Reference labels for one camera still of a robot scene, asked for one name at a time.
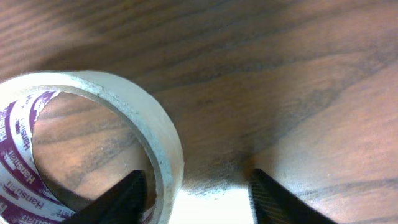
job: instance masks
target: packing tape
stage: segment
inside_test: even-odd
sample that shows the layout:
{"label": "packing tape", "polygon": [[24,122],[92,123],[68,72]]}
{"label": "packing tape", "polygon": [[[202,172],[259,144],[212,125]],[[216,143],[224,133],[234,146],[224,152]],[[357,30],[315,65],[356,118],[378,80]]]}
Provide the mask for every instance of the packing tape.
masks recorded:
{"label": "packing tape", "polygon": [[154,168],[156,201],[143,223],[167,223],[183,179],[183,152],[164,109],[136,84],[104,72],[41,72],[0,84],[0,223],[60,223],[75,212],[43,183],[32,152],[32,130],[60,92],[98,102],[116,113],[144,146]]}

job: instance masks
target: brown wood tabletop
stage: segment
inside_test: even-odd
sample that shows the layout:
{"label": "brown wood tabletop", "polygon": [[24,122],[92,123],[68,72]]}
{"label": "brown wood tabletop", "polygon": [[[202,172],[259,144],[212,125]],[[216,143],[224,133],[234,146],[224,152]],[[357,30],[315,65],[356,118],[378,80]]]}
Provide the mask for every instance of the brown wood tabletop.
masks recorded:
{"label": "brown wood tabletop", "polygon": [[[0,81],[126,77],[175,123],[190,195],[256,166],[338,223],[398,223],[397,60],[398,1],[0,1]],[[34,152],[52,181],[89,202],[134,169],[106,108],[50,104]]]}

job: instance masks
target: wooden surface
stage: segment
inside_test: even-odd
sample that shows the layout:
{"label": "wooden surface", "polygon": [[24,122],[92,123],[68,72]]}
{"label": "wooden surface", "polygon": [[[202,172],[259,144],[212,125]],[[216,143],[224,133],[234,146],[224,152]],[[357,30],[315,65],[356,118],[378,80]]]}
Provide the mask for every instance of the wooden surface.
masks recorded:
{"label": "wooden surface", "polygon": [[[225,191],[258,166],[339,223],[398,223],[397,59],[398,1],[0,2],[0,80],[122,75],[174,121],[190,194]],[[70,111],[62,119],[93,112]],[[107,125],[77,137],[111,134]],[[91,158],[92,172],[117,163]],[[88,175],[75,170],[71,190]]]}

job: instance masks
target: circular object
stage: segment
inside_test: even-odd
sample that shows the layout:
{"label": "circular object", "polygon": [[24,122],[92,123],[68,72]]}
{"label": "circular object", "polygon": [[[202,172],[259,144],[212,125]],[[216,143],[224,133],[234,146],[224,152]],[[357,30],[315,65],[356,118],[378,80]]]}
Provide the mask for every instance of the circular object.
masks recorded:
{"label": "circular object", "polygon": [[60,223],[74,214],[42,182],[32,156],[34,122],[60,92],[98,102],[129,125],[155,173],[155,205],[142,222],[167,223],[183,179],[177,131],[164,109],[142,88],[93,71],[30,73],[0,85],[0,223]]}

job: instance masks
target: dark blurry object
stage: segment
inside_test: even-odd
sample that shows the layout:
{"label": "dark blurry object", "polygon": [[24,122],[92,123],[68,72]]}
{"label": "dark blurry object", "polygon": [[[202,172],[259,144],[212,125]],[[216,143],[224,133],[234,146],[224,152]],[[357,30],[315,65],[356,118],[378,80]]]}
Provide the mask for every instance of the dark blurry object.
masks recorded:
{"label": "dark blurry object", "polygon": [[258,224],[335,223],[304,204],[260,169],[253,171],[249,189]]}
{"label": "dark blurry object", "polygon": [[138,224],[147,198],[143,171],[131,172],[98,200],[63,224]]}

